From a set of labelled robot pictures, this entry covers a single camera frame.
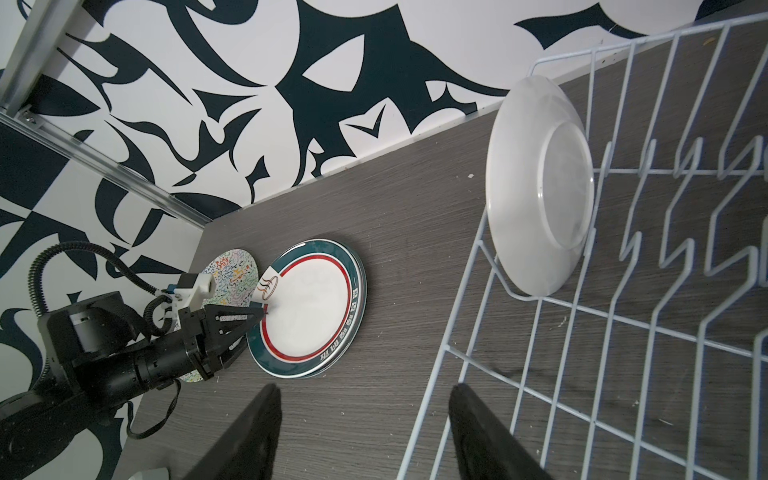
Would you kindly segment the green rimmed white plate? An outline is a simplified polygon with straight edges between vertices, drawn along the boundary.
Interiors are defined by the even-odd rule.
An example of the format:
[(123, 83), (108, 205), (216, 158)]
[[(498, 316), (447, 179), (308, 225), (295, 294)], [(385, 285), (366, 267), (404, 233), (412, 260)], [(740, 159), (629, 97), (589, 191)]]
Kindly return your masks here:
[(264, 319), (247, 335), (250, 354), (280, 379), (318, 376), (351, 346), (367, 301), (361, 258), (349, 246), (310, 239), (283, 252), (253, 292)]

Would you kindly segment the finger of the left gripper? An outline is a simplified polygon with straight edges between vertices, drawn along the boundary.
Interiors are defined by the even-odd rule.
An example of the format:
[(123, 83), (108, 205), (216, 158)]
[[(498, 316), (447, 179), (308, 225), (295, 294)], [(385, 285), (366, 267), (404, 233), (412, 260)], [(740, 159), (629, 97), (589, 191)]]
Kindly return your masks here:
[(257, 302), (245, 307), (207, 304), (203, 312), (208, 354), (224, 354), (241, 348), (243, 339), (266, 316), (265, 305)]

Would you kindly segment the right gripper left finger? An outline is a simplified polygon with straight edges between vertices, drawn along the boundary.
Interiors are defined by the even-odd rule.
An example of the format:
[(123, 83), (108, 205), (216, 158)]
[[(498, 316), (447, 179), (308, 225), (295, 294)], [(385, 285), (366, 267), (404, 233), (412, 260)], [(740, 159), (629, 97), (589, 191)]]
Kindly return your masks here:
[(282, 423), (281, 391), (265, 385), (185, 479), (271, 479)]

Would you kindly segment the colourful squiggle pattern plate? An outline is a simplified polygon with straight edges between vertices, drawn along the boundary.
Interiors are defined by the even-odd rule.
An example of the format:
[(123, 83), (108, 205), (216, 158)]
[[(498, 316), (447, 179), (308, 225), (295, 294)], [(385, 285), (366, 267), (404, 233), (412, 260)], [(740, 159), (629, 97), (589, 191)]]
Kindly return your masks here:
[[(218, 255), (201, 273), (213, 275), (216, 290), (214, 296), (204, 301), (199, 310), (203, 310), (207, 304), (248, 306), (259, 280), (254, 257), (242, 249), (228, 250)], [(175, 331), (183, 329), (180, 311), (179, 318), (175, 320)]]

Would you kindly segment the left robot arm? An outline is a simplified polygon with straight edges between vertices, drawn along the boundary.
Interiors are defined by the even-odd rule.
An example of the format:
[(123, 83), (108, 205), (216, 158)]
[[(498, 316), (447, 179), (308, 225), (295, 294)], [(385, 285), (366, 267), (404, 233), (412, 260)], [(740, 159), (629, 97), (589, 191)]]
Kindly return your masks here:
[[(51, 311), (43, 292), (48, 262), (68, 251), (104, 258), (140, 289), (152, 294), (144, 314), (110, 292)], [(198, 275), (184, 274), (185, 292), (177, 308), (179, 329), (170, 320), (157, 327), (151, 318), (159, 303), (176, 294), (141, 279), (110, 250), (86, 241), (47, 248), (32, 262), (29, 296), (46, 349), (41, 374), (30, 389), (1, 403), (1, 476), (23, 479), (61, 454), (75, 436), (107, 422), (130, 400), (153, 389), (179, 388), (182, 376), (196, 372), (208, 380), (228, 368), (244, 350), (241, 338), (261, 323), (264, 307), (204, 305), (194, 295), (214, 288)]]

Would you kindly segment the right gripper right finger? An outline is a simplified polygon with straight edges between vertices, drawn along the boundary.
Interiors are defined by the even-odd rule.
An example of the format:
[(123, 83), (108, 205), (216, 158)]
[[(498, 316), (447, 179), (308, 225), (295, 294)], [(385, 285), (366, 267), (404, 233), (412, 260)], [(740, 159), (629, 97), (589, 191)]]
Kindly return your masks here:
[(461, 479), (551, 479), (465, 383), (449, 398), (449, 419)]

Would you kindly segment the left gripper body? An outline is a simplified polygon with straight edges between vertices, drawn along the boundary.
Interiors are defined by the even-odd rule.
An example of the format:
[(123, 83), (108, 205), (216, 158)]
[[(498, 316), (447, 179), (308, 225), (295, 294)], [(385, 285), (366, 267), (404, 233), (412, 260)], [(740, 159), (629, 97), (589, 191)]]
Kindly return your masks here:
[(224, 354), (205, 350), (203, 310), (181, 310), (183, 329), (166, 334), (149, 345), (129, 352), (119, 361), (121, 390), (151, 390), (196, 372), (208, 380), (228, 368), (240, 354), (240, 348)]

